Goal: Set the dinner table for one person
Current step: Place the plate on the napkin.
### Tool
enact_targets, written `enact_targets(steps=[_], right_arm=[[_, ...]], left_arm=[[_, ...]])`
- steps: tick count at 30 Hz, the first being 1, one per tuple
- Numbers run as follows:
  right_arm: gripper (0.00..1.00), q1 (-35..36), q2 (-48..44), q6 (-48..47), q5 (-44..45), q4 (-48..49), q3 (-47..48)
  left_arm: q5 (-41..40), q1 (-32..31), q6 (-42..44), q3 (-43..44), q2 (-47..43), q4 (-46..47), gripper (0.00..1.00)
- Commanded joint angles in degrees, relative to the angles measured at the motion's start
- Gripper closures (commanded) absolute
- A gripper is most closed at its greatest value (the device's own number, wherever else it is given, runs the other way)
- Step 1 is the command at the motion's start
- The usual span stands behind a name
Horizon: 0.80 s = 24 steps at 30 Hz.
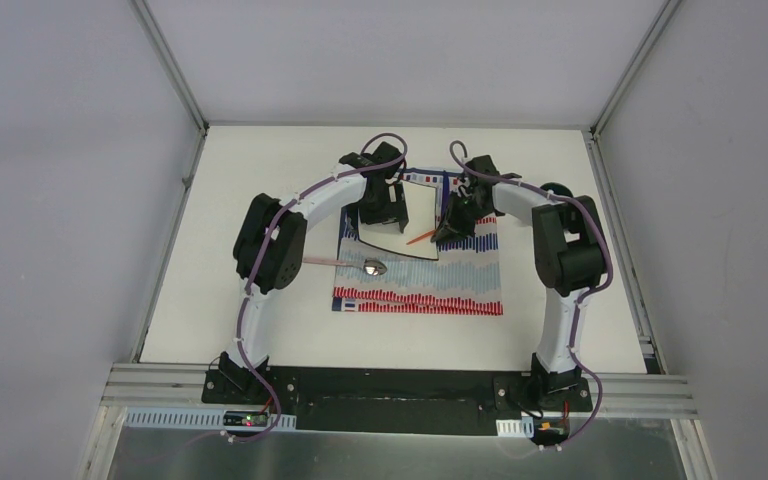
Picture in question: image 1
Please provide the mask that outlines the white square plate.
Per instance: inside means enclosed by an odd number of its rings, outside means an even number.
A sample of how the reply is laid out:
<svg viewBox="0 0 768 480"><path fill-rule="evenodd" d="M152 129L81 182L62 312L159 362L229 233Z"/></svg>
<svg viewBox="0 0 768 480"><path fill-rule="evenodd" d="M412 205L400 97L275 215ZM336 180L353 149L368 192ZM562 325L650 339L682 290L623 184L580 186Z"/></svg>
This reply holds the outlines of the white square plate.
<svg viewBox="0 0 768 480"><path fill-rule="evenodd" d="M400 182L395 187L397 206L406 207L407 222L398 220L386 224L358 225L358 241L384 252L405 257L437 261L438 249L428 235L412 244L409 242L437 228L440 196L434 185Z"/></svg>

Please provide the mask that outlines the orange plastic fork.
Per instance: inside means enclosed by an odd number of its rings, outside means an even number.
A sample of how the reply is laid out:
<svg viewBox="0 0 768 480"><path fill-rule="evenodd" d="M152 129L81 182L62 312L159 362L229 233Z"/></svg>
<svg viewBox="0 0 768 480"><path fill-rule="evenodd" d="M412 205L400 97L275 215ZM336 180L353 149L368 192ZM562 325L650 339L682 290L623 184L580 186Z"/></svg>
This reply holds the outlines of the orange plastic fork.
<svg viewBox="0 0 768 480"><path fill-rule="evenodd" d="M434 233L435 233L435 230L427 231L427 232L417 236L416 238L413 238L413 239L409 240L408 242L406 242L406 245L413 245L413 244L415 244L417 242L423 241L423 240L425 240L427 238L430 238Z"/></svg>

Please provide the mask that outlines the patterned cloth napkin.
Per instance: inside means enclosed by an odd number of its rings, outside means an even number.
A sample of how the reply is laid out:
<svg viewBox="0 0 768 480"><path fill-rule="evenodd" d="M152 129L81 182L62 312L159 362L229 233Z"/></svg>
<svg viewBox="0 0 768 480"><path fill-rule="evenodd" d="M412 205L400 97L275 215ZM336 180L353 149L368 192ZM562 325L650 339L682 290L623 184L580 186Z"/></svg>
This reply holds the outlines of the patterned cloth napkin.
<svg viewBox="0 0 768 480"><path fill-rule="evenodd" d="M334 311L500 316L504 312L497 216L477 221L471 237L437 245L424 238L432 226L412 220L402 243L406 249L434 247L437 257L416 258L362 242L347 211L340 213L337 258L360 263L381 261L379 276L339 267L333 288Z"/></svg>

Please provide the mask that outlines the dark green mug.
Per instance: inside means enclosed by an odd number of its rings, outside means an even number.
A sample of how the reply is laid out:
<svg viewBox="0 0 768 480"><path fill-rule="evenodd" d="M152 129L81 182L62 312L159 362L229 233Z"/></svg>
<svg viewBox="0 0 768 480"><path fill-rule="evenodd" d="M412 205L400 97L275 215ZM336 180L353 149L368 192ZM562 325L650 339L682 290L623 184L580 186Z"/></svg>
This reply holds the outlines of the dark green mug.
<svg viewBox="0 0 768 480"><path fill-rule="evenodd" d="M545 183L541 186L545 197L550 201L564 202L573 198L571 190L563 184L556 182Z"/></svg>

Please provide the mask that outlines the dark blue plastic knife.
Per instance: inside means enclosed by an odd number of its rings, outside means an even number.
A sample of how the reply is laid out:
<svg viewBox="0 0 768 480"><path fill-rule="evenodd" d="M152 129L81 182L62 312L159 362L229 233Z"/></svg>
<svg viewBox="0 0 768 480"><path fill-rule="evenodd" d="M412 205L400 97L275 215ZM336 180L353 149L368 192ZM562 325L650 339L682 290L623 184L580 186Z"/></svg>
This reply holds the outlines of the dark blue plastic knife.
<svg viewBox="0 0 768 480"><path fill-rule="evenodd" d="M444 171L441 176L441 192L440 192L440 219L445 216L450 196L450 174L448 171Z"/></svg>

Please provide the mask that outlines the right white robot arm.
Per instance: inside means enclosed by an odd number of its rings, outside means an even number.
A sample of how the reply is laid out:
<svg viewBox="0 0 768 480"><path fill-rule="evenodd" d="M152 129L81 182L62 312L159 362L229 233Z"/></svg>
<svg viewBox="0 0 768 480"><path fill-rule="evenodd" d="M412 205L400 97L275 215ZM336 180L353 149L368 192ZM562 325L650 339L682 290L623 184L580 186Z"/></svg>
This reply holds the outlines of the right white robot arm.
<svg viewBox="0 0 768 480"><path fill-rule="evenodd" d="M490 215L511 215L530 226L535 269L546 289L543 331L528 379L508 397L553 409L582 378L576 343L586 304L613 278L594 200L573 196L563 184L537 187L516 174L502 175L488 155L462 167L432 240L443 246L472 239L478 221Z"/></svg>

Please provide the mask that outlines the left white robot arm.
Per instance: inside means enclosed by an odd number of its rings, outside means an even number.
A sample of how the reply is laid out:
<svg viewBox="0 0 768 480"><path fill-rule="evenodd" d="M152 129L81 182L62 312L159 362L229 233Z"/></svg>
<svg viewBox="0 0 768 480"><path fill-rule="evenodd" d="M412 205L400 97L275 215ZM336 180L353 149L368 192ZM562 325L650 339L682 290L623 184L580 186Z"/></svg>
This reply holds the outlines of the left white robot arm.
<svg viewBox="0 0 768 480"><path fill-rule="evenodd" d="M256 351L256 336L268 300L300 272L307 232L330 214L363 200L370 180L384 183L398 176L407 143L396 134L373 137L379 144L369 153L340 158L327 177L284 199L257 195L235 240L232 256L241 281L240 306L230 346L219 356L217 370L226 389L241 404L263 394L277 398L265 379L269 355Z"/></svg>

